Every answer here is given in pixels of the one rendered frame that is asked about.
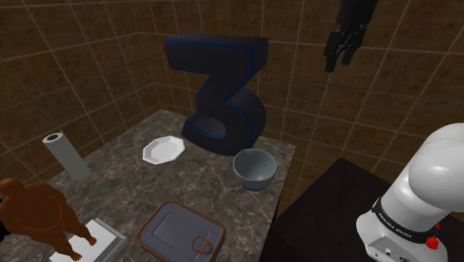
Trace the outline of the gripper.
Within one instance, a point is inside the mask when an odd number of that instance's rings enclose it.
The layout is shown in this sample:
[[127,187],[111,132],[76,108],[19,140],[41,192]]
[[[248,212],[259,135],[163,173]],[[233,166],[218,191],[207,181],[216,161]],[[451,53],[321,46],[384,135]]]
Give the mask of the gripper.
[[326,72],[333,72],[336,61],[344,48],[344,35],[349,35],[341,64],[348,66],[361,47],[367,25],[373,17],[378,0],[341,0],[336,22],[338,30],[330,31],[323,55],[326,57]]

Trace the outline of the dark blue number three figure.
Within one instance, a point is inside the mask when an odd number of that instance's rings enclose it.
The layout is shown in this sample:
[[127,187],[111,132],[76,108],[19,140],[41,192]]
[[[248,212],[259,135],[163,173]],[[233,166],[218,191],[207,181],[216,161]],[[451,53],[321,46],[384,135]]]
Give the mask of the dark blue number three figure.
[[165,38],[164,45],[171,69],[207,76],[182,136],[223,156],[253,147],[265,127],[266,112],[245,86],[267,63],[268,39],[183,33]]

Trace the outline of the grey bowl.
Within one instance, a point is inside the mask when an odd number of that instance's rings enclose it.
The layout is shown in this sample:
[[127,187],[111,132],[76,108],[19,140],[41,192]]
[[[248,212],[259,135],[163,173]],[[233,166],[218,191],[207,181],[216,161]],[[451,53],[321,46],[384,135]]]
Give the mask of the grey bowl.
[[269,186],[277,172],[275,158],[259,149],[240,151],[232,166],[239,184],[249,191],[261,191]]

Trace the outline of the dark robot stand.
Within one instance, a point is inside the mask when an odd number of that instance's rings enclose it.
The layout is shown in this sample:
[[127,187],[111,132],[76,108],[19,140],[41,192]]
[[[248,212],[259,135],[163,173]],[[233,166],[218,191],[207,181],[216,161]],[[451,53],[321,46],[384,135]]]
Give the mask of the dark robot stand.
[[383,177],[338,159],[271,224],[259,262],[417,262],[386,240],[368,255],[355,224],[403,169]]

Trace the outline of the white octagonal plate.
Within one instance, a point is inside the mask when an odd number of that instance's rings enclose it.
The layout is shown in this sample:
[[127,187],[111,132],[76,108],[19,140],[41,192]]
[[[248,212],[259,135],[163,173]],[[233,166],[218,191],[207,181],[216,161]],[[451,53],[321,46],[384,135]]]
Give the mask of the white octagonal plate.
[[185,150],[184,141],[171,135],[154,139],[143,149],[143,160],[163,164],[177,159]]

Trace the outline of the grey tin with brown rim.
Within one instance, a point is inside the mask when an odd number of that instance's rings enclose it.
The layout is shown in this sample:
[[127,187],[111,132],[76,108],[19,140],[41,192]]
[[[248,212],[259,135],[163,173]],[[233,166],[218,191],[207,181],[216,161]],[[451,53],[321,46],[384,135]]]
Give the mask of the grey tin with brown rim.
[[225,227],[169,199],[139,228],[135,239],[163,262],[215,262],[225,241]]

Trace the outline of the grey paper roll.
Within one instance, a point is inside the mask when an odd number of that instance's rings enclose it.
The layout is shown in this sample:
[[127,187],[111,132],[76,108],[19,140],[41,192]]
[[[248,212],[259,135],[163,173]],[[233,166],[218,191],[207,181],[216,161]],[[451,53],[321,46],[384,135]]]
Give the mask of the grey paper roll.
[[63,132],[52,133],[42,139],[58,162],[65,168],[72,179],[85,179],[90,170]]

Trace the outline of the white grey flat scale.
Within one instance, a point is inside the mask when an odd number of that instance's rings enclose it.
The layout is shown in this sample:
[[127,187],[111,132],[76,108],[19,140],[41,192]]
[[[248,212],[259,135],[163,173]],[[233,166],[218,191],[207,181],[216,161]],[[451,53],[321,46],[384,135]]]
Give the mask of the white grey flat scale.
[[49,257],[48,262],[112,262],[118,252],[128,243],[125,236],[98,218],[90,220],[86,227],[97,239],[94,246],[76,235],[68,240],[72,249],[82,255],[81,259],[73,261],[69,256],[55,252]]

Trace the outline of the brown human figure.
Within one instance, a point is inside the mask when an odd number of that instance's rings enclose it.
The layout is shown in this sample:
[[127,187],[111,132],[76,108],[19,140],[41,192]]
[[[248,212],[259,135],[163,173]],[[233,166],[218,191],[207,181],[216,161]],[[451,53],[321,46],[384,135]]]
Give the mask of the brown human figure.
[[5,196],[0,202],[0,221],[13,234],[52,246],[73,261],[80,260],[82,255],[72,249],[66,233],[82,237],[92,246],[97,242],[67,204],[65,195],[48,183],[23,185],[6,178],[0,181],[0,194]]

